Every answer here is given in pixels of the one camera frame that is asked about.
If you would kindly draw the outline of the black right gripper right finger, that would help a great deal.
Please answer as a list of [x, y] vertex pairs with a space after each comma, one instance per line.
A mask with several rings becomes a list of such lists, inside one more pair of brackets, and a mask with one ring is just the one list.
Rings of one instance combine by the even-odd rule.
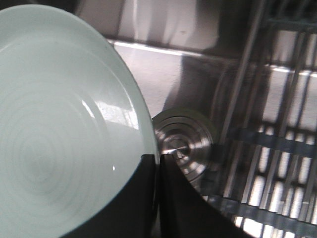
[[250, 237], [199, 195], [168, 154], [159, 163], [159, 217], [163, 238]]

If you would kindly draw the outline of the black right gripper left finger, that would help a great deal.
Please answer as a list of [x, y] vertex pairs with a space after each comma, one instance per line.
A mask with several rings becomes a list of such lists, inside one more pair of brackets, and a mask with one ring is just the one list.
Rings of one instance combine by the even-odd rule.
[[65, 238], [149, 238], [156, 215], [156, 160], [144, 154], [122, 190]]

